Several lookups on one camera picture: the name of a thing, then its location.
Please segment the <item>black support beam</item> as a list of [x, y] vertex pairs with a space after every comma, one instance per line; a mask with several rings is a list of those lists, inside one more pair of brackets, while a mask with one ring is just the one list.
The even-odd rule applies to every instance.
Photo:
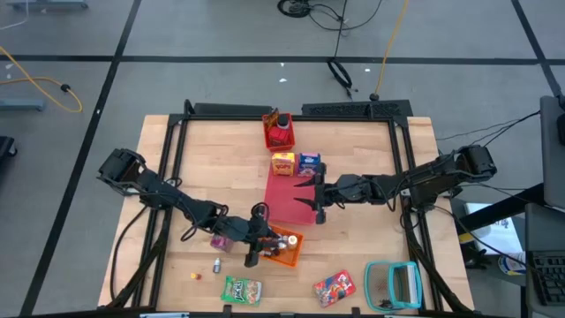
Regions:
[[457, 233], [463, 234], [465, 229], [475, 231], [502, 219], [516, 216], [524, 212], [525, 206], [530, 203], [540, 206], [546, 204], [543, 183], [527, 188], [516, 195], [510, 195], [507, 199], [460, 218], [456, 221]]

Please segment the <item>grey laptop with keyboard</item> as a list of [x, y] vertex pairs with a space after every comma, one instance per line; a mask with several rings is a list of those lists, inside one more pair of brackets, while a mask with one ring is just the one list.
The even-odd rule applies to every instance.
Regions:
[[525, 237], [528, 307], [565, 318], [565, 213], [528, 204]]

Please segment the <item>teal mesh basket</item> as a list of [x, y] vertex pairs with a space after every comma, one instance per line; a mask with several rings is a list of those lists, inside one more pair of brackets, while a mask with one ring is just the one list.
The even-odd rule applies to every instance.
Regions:
[[[418, 304], [406, 302], [407, 265], [413, 265], [418, 275]], [[422, 283], [418, 264], [414, 261], [371, 261], [365, 266], [364, 292], [367, 305], [382, 313], [393, 313], [404, 309], [420, 309], [422, 307]]]

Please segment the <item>white paper sheet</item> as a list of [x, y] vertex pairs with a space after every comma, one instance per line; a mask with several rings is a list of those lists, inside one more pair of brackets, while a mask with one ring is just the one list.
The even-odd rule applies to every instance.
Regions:
[[[464, 203], [467, 215], [471, 215], [482, 208], [489, 207], [486, 203]], [[516, 233], [516, 228], [511, 217], [496, 221], [490, 225], [473, 231], [480, 240], [493, 246], [505, 254], [518, 254], [523, 251], [522, 245]], [[493, 249], [477, 242], [478, 250], [486, 250], [487, 255], [497, 254]]]

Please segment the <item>pink plastic bin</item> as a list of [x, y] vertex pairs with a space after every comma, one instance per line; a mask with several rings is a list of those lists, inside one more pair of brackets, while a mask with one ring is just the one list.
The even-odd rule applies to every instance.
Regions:
[[264, 201], [270, 208], [270, 220], [278, 223], [314, 224], [316, 212], [295, 198], [314, 199], [313, 186], [295, 187], [311, 177], [298, 176], [298, 156], [295, 155], [293, 176], [276, 176], [270, 164]]

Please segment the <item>Corn Pops cereal box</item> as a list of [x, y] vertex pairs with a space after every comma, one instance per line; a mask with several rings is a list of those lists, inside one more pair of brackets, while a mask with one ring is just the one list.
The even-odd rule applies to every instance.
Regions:
[[295, 171], [294, 153], [275, 153], [271, 157], [273, 174], [276, 176], [293, 176]]

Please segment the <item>small red plastic basket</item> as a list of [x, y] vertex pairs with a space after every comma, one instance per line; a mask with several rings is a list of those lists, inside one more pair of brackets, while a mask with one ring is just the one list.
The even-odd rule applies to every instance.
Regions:
[[264, 132], [264, 142], [265, 142], [265, 147], [271, 151], [271, 152], [285, 152], [285, 151], [290, 151], [292, 150], [292, 148], [295, 146], [296, 142], [295, 142], [295, 133], [294, 133], [294, 125], [293, 125], [293, 121], [292, 121], [292, 115], [290, 113], [286, 113], [290, 115], [290, 140], [289, 143], [285, 146], [281, 146], [281, 147], [270, 147], [269, 146], [269, 142], [268, 142], [268, 131], [266, 129], [266, 127], [263, 124], [262, 121], [262, 125], [263, 125], [263, 132]]

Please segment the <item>black perforated panel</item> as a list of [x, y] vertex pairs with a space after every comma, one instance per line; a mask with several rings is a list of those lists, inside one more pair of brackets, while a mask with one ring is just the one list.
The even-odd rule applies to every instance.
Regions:
[[307, 116], [346, 117], [412, 117], [409, 100], [385, 100], [377, 102], [305, 103], [302, 114]]

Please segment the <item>red candy bag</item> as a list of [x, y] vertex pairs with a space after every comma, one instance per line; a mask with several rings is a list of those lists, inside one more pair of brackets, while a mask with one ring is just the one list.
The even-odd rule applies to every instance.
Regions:
[[343, 269], [313, 285], [313, 292], [322, 308], [330, 307], [357, 291], [348, 270]]

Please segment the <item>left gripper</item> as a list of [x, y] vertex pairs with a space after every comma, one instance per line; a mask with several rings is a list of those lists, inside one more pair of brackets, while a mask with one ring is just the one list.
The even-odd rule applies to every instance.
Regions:
[[264, 257], [277, 257], [281, 251], [277, 247], [262, 250], [260, 239], [266, 243], [282, 242], [281, 235], [269, 235], [269, 207], [265, 202], [259, 202], [252, 207], [251, 218], [245, 220], [240, 216], [220, 216], [217, 221], [217, 231], [220, 235], [234, 242], [244, 242], [249, 245], [249, 252], [245, 256], [244, 265], [247, 268], [256, 266], [260, 255]]

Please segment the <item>red lidded spice container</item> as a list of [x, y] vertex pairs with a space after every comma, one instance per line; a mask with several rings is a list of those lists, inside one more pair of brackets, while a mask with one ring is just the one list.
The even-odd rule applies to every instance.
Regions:
[[290, 140], [290, 129], [273, 126], [269, 129], [267, 136], [270, 147], [285, 146]]

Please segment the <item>Apple Jacks cereal box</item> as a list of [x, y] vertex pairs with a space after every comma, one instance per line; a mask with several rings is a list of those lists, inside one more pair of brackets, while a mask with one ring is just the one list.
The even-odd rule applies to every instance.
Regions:
[[242, 277], [226, 276], [221, 300], [229, 303], [258, 306], [262, 282]]

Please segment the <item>white card stack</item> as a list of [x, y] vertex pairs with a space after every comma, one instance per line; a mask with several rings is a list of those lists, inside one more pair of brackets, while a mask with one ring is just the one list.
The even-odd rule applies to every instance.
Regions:
[[418, 304], [418, 275], [416, 268], [413, 265], [407, 265], [405, 268], [406, 274], [406, 291], [407, 296], [405, 297], [406, 302], [411, 305]]

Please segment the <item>orange slotted plastic basket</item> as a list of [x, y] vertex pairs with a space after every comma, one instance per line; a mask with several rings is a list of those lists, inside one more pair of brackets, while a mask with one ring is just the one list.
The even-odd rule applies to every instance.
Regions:
[[278, 233], [281, 236], [287, 236], [287, 237], [291, 236], [291, 235], [297, 236], [298, 237], [298, 246], [293, 250], [290, 250], [289, 248], [287, 248], [286, 250], [280, 250], [281, 253], [277, 257], [264, 257], [264, 256], [261, 256], [261, 257], [263, 259], [270, 260], [270, 261], [282, 264], [282, 265], [287, 266], [287, 267], [295, 268], [298, 265], [298, 260], [299, 260], [300, 254], [301, 254], [301, 248], [302, 248], [302, 245], [304, 243], [304, 235], [300, 232], [285, 229], [285, 228], [280, 227], [278, 225], [271, 225], [270, 228], [275, 233]]

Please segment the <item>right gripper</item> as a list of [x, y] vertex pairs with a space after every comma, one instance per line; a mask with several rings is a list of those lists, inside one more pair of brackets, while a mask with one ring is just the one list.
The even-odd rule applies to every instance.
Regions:
[[327, 165], [321, 163], [314, 176], [305, 182], [296, 184], [295, 187], [314, 186], [314, 201], [305, 198], [295, 198], [316, 212], [316, 223], [326, 222], [325, 208], [336, 205], [345, 208], [346, 204], [377, 204], [379, 190], [372, 185], [370, 178], [355, 174], [341, 175], [334, 183], [325, 180]]

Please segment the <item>Frosted Flakes cereal box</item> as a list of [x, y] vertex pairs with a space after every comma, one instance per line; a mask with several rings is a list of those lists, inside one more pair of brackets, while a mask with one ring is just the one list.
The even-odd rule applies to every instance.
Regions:
[[298, 156], [298, 176], [312, 177], [321, 162], [320, 153], [300, 153]]

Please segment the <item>orange snack bag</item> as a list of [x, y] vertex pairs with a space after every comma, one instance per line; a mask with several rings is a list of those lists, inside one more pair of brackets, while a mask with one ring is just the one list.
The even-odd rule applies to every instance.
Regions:
[[270, 130], [274, 125], [277, 124], [279, 118], [279, 110], [277, 108], [271, 109], [270, 112], [265, 115], [262, 119], [264, 126], [267, 130]]

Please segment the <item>Raisin Bran cereal box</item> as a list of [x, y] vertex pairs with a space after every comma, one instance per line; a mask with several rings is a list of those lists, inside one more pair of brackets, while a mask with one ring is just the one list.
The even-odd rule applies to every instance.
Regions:
[[214, 234], [210, 240], [210, 246], [224, 253], [229, 253], [234, 245], [234, 241], [220, 234]]

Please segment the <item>white round dish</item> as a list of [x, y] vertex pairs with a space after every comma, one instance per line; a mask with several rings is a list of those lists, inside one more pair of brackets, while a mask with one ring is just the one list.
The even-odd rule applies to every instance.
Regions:
[[498, 259], [500, 270], [508, 276], [521, 276], [527, 272], [526, 252], [501, 255]]

